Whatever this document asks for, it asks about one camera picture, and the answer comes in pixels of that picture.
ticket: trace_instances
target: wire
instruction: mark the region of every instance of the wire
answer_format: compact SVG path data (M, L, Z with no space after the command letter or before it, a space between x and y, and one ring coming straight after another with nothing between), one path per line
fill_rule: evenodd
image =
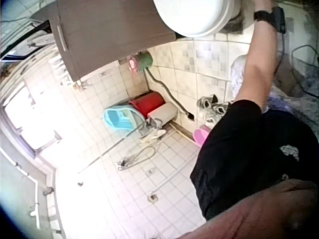
M191 114L190 112L188 112L184 106L177 100L175 99L175 97L171 94L171 92L169 91L168 87L162 82L159 81L157 79L155 79L155 77L152 75L152 73L150 72L149 68L146 67L145 68L146 72L149 74L149 76L151 77L151 79L155 82L160 84L161 86L163 86L163 88L166 90L166 92L168 93L169 97L181 108L181 110L187 115L188 119L194 121L194 115Z
M319 99L319 96L316 96L316 95L314 95L314 94L312 94L312 93L310 93L310 92L308 92L308 91L306 91L306 90L304 89L304 87L302 86L301 82L298 80L298 78L297 78L297 76L296 76L296 74L295 74L294 53L295 53L295 51L297 51L297 50L299 50L299 49L301 49L301 48L304 48L304 47L309 47L310 49L312 49L312 50L315 52L315 54L317 55L317 60L318 60L318 64L319 64L319 54L318 54L317 50L316 50L313 46L311 46L311 45L299 46L299 47L295 48L295 49L291 52L292 74L293 74L293 77L294 77L295 80L296 80L296 83L298 84L298 86L300 87L300 89L301 89L305 94Z
M280 57L279 63L277 65L276 69L275 69L275 75L277 74L278 69L279 69L279 67L280 67L280 65L281 65L281 63L282 63L282 61L284 59L284 56L285 56L285 39L284 39L284 34L283 33L281 33L281 38L282 38L282 42L283 42L283 51L281 53L281 57Z
M29 18L28 16L25 16L25 17L22 17L22 18L18 18L18 19L15 19L15 20L4 20L4 21L1 21L2 22L14 22L14 21L20 21L20 20L23 20L23 19L26 19L26 18Z

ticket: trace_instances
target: wristwatch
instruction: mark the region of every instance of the wristwatch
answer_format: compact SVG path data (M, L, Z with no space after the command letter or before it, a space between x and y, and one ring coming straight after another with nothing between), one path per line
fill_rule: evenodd
M254 14L254 20L265 21L273 26L277 32L282 34L286 33L285 13L281 7L274 7L272 13L267 11L257 11Z

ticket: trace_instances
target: floor drain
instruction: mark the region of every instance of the floor drain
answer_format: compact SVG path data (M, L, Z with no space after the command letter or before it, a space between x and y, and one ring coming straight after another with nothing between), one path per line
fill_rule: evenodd
M159 198L157 197L156 194L150 195L150 196L148 197L148 201L149 201L150 203L153 203L153 204L156 203L158 200L159 200Z

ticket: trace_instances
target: pink object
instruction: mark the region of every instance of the pink object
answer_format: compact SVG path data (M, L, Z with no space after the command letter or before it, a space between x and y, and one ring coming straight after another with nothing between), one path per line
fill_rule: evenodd
M205 125L202 125L198 129L196 129L193 133L193 138L199 147L202 147L211 132L211 129Z

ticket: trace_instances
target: red bucket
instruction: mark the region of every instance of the red bucket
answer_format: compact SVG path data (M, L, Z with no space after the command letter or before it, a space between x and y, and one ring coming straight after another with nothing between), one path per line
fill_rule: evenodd
M131 100L130 104L147 119L148 113L164 105L165 100L160 93L152 92L138 99Z

